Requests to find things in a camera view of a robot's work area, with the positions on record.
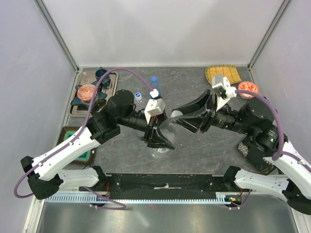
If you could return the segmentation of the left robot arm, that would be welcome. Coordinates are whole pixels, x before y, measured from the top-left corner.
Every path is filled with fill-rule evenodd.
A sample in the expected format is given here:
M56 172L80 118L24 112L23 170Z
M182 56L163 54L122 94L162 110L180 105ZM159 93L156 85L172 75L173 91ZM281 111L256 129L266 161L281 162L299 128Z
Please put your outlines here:
M81 170L64 168L83 153L119 135L121 125L143 132L143 140L149 148L173 150L173 134L163 135L159 128L161 120L166 119L164 101L151 99L143 112L137 112L135 108L132 92L117 91L100 112L87 118L67 140L41 156L21 159L32 194L43 200L60 190L105 189L106 175L100 166Z

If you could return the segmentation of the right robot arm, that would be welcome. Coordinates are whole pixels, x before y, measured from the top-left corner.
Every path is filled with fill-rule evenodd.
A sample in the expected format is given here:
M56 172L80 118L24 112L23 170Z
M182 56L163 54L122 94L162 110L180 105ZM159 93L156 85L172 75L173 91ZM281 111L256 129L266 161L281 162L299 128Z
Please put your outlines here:
M171 120L193 133L204 133L214 126L244 134L238 150L259 172L230 166L223 176L223 187L228 191L266 193L309 215L311 166L284 134L277 111L256 93L238 111L221 105L222 99L207 90L194 101L174 109Z

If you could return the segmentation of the green-label Cestbon bottle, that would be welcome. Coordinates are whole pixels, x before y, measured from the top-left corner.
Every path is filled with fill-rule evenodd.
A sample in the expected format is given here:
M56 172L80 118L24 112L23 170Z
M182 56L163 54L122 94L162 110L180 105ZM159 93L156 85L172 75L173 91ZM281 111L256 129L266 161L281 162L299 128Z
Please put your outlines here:
M138 140L144 141L145 132L136 131L136 136L137 136Z

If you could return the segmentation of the white bottle cap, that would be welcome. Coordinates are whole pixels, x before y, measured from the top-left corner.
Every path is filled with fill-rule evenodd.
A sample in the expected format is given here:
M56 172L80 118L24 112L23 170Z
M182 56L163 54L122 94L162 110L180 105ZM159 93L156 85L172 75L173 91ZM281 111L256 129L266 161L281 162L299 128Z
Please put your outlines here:
M183 115L183 113L179 110L174 110L171 113L171 119L173 118L177 118L177 117L181 117Z

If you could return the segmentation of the red-label clear bottle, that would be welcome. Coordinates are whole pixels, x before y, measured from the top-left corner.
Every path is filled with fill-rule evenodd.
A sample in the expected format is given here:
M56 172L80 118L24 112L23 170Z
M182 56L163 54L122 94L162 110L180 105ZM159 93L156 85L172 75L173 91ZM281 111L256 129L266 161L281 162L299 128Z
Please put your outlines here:
M159 126L160 133L171 143L175 144L177 138L177 126L171 123L170 119L164 120ZM171 149L168 148L156 148L152 151L152 156L155 159L160 159L169 154Z

